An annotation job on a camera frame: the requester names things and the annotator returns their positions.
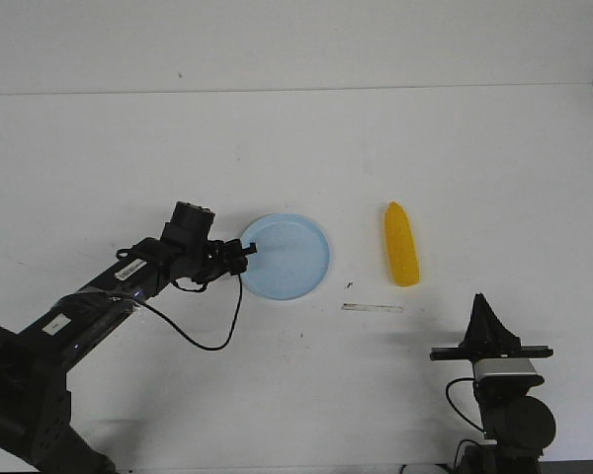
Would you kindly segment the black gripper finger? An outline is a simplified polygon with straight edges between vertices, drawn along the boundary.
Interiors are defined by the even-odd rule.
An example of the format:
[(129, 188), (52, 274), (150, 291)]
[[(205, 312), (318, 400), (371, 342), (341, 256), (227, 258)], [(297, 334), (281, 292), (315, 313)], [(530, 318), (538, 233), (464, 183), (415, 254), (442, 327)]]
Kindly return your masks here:
[(487, 299), (483, 298), (483, 301), (488, 340), (498, 349), (519, 349), (520, 338), (501, 323)]
[(251, 242), (247, 247), (242, 247), (239, 249), (239, 254), (241, 256), (249, 256), (255, 254), (257, 252), (257, 246), (254, 242)]
[(483, 300), (484, 296), (482, 293), (477, 293), (474, 296), (469, 323), (466, 328), (465, 337), (462, 341), (463, 348), (479, 347), (484, 341), (485, 329), (482, 313)]

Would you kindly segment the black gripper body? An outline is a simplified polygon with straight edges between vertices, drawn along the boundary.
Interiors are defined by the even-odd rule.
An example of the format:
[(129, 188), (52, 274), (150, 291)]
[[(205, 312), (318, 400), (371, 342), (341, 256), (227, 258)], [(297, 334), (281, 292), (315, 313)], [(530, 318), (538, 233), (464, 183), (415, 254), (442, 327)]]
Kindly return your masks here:
[(247, 250), (239, 239), (209, 241), (200, 268), (190, 277), (196, 284), (209, 284), (226, 274), (238, 276), (247, 271)]
[(468, 360), (485, 358), (548, 358), (553, 349), (548, 346), (524, 346), (516, 351), (473, 351), (462, 348), (433, 348), (429, 354), (431, 361)]

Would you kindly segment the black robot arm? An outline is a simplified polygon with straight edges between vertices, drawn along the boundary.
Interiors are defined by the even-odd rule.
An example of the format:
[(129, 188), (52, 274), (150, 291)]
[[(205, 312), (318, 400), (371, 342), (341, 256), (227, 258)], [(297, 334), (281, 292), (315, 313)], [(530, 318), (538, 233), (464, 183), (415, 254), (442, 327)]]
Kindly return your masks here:
[[(463, 340), (454, 348), (434, 348), (433, 361), (467, 360), (471, 377), (451, 380), (445, 398), (451, 408), (484, 442), (469, 438), (459, 441), (453, 473), (539, 473), (540, 457), (556, 435), (551, 409), (529, 391), (545, 379), (532, 364), (534, 358), (548, 358), (553, 350), (545, 345), (524, 346), (498, 319), (485, 296), (474, 296)], [(469, 382), (478, 405), (477, 424), (457, 407), (452, 387)]]
[(70, 425), (68, 372), (137, 308), (187, 278), (193, 293), (224, 275), (240, 277), (255, 244), (210, 240), (214, 214), (177, 202), (158, 238), (116, 253), (116, 262), (61, 297), (19, 333), (0, 327), (0, 448), (41, 473), (113, 473)]

